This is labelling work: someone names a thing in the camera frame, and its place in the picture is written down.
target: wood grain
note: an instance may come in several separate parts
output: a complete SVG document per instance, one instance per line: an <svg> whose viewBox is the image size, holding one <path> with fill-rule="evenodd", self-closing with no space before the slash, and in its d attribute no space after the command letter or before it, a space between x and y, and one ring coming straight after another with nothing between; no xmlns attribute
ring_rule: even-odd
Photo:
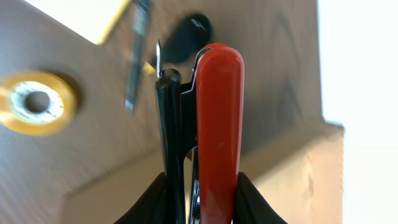
<svg viewBox="0 0 398 224"><path fill-rule="evenodd" d="M287 223L341 223L343 129L307 123L241 158L240 168ZM61 224L108 224L163 171L162 152L126 166L65 200ZM192 163L184 162L186 211Z"/></svg>
<svg viewBox="0 0 398 224"><path fill-rule="evenodd" d="M145 57L192 11L209 17L215 42L243 56L243 154L322 118L316 0L155 1ZM0 223L58 223L66 195L160 150L155 77L143 77L134 115L124 110L133 14L130 7L96 46L23 1L0 2L0 79L56 71L83 96L73 122L52 136L0 126ZM185 78L191 66L179 66Z"/></svg>

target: metal tool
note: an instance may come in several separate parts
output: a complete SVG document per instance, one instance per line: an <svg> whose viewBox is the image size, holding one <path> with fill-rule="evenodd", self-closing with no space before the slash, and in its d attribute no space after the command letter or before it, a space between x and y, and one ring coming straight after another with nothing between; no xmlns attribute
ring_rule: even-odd
<svg viewBox="0 0 398 224"><path fill-rule="evenodd" d="M157 46L161 55L159 42ZM157 57L155 93L165 172L117 224L185 223L182 167L189 151L189 224L285 224L238 173L244 86L240 54L221 44L207 45L197 54L191 81L184 84L178 71L162 70L161 62Z"/></svg>
<svg viewBox="0 0 398 224"><path fill-rule="evenodd" d="M145 31L146 29L148 7L140 7L141 2L145 1L149 2L149 0L142 0L137 7L136 24L134 26L134 30L140 30L140 28L142 28L142 30ZM145 32L135 31L135 33L133 61L131 64L130 82L126 98L126 109L130 113L132 113L134 107L141 73L154 73L155 69L158 67L158 58L161 58L161 62L172 64L179 64L187 61L191 55L196 54L200 49L209 43L211 37L211 25L208 18L203 14L195 13L183 18L171 32L170 37L164 42L162 53L158 54L157 48L156 56L151 59L150 62L145 62L142 68L139 68L139 66L141 64L141 47Z"/></svg>
<svg viewBox="0 0 398 224"><path fill-rule="evenodd" d="M137 95L137 87L141 74L141 54L144 37L147 30L150 0L140 0L134 18L134 43L132 45L132 62L130 68L129 86L127 87L126 109L132 113Z"/></svg>

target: red plastic grip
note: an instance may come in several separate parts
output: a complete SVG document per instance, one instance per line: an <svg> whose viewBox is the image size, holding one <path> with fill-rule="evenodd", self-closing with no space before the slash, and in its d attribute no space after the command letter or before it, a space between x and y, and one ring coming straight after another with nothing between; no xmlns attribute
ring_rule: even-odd
<svg viewBox="0 0 398 224"><path fill-rule="evenodd" d="M230 224L238 181L244 64L230 47L212 48L197 67L200 222Z"/></svg>

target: white wall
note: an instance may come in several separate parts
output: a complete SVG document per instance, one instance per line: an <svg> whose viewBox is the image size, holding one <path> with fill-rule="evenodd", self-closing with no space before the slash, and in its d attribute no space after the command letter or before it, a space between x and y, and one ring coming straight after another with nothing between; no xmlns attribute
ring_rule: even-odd
<svg viewBox="0 0 398 224"><path fill-rule="evenodd" d="M398 223L398 1L318 10L323 115L346 128L343 223Z"/></svg>

